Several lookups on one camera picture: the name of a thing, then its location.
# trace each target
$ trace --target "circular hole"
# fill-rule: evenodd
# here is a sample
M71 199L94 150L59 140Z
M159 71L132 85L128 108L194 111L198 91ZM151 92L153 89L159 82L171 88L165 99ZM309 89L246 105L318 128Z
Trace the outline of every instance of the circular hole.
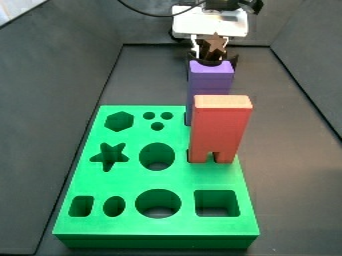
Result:
M179 196L165 189L153 189L139 195L136 210L149 218L162 219L173 216L181 209Z
M163 130L165 125L162 123L159 123L159 122L155 122L155 123L153 123L151 128L155 131L161 131L161 130Z
M170 112L165 112L165 113L162 114L162 118L163 118L165 120L170 120L173 117L174 117L174 115L173 115L173 113L170 113Z
M145 119L151 120L154 118L155 118L155 113L154 112L146 112L145 113Z
M142 149L139 160L149 170L162 171L173 165L175 161L175 151L163 143L153 143Z

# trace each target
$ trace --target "black wall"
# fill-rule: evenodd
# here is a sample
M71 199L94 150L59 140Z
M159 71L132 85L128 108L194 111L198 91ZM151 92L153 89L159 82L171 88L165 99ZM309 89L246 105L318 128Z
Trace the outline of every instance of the black wall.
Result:
M0 30L0 254L36 250L116 61L102 11L48 1Z
M342 1L306 0L271 45L342 137Z

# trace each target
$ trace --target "white robot part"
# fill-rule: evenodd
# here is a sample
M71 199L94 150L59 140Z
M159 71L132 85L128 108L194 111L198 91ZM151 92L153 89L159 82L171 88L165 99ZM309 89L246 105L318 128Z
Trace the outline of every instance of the white robot part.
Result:
M189 9L189 6L174 6L173 14ZM174 17L173 35L175 38L191 38L218 33L223 37L246 37L249 33L247 13L237 11L203 11L195 7L189 12Z

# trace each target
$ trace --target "gray table surface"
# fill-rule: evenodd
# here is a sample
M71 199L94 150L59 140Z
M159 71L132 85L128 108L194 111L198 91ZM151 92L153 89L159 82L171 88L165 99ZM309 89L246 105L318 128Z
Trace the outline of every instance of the gray table surface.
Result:
M186 51L185 46L124 46L100 105L185 105ZM71 173L36 255L341 255L341 141L271 50L231 51L241 54L231 93L249 95L254 104L239 148L261 227L249 250L66 248L51 232Z

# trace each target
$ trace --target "square hole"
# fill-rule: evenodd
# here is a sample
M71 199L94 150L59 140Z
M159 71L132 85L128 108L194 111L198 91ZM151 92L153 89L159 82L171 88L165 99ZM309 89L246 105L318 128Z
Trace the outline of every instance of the square hole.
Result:
M197 190L195 210L199 217L238 217L241 215L233 190Z
M71 203L70 216L87 217L91 214L92 205L94 205L92 196L76 196Z

